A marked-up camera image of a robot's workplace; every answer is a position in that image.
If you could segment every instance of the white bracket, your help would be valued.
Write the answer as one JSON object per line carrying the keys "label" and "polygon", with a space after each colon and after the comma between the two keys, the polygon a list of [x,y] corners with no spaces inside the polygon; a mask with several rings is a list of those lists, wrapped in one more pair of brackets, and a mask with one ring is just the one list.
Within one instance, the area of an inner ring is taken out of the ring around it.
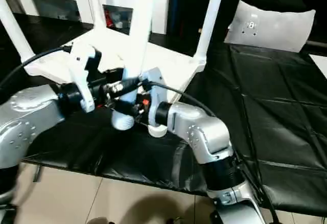
{"label": "white bracket", "polygon": [[73,45],[67,63],[72,81],[76,84],[82,95],[81,107],[86,113],[95,109],[93,96],[87,83],[88,70],[85,69],[89,59],[95,58],[95,56],[96,50],[92,46],[78,43]]}
{"label": "white bracket", "polygon": [[202,72],[206,65],[206,53],[214,30],[221,0],[210,0],[205,15],[201,36],[193,60],[198,63],[197,72]]}

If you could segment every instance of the orange component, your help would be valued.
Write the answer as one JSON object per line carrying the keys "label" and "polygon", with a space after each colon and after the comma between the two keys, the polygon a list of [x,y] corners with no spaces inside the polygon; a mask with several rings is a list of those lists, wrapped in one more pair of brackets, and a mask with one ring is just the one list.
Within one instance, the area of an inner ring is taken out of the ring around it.
{"label": "orange component", "polygon": [[150,103],[150,101],[148,101],[148,100],[143,100],[143,105],[148,105],[149,103]]}

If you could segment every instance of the cabinet door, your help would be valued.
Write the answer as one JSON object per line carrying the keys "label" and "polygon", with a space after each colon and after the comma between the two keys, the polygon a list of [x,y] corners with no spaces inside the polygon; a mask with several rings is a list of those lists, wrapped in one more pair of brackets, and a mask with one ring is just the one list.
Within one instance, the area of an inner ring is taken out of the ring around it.
{"label": "cabinet door", "polygon": [[88,0],[20,0],[26,14],[93,23]]}
{"label": "cabinet door", "polygon": [[105,11],[107,26],[109,27],[112,23],[120,32],[129,34],[135,0],[99,1]]}

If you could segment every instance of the red object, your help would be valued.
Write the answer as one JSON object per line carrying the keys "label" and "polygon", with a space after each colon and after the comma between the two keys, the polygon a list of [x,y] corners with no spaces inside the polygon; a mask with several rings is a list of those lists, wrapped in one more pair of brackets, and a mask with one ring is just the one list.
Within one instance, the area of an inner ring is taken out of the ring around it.
{"label": "red object", "polygon": [[143,105],[148,105],[149,104],[149,101],[148,100],[143,100]]}
{"label": "red object", "polygon": [[104,14],[105,14],[105,17],[106,17],[106,24],[107,24],[107,27],[108,28],[113,28],[114,27],[114,24],[113,24],[113,21],[110,17],[110,13],[108,10],[104,10]]}

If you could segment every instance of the black padded mat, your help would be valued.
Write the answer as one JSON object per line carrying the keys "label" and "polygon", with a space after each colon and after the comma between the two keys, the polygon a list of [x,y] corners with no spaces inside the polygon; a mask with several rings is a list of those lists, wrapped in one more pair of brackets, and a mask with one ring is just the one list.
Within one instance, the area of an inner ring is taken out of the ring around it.
{"label": "black padded mat", "polygon": [[[38,51],[89,29],[66,21],[60,27],[63,21],[54,19],[18,19]],[[152,35],[151,41],[190,55],[196,47],[196,42],[158,35]],[[1,43],[3,77],[19,59],[8,39]],[[254,157],[250,148],[254,149],[277,209],[326,216],[327,81],[314,62],[306,55],[214,42],[207,60],[204,72],[194,77],[187,93],[226,123],[232,142],[250,161]],[[44,82],[22,74],[1,99],[24,86]],[[26,161],[205,195],[199,166],[185,142],[172,134],[152,138],[141,125],[116,131],[110,116],[103,108],[74,114],[41,134]]]}

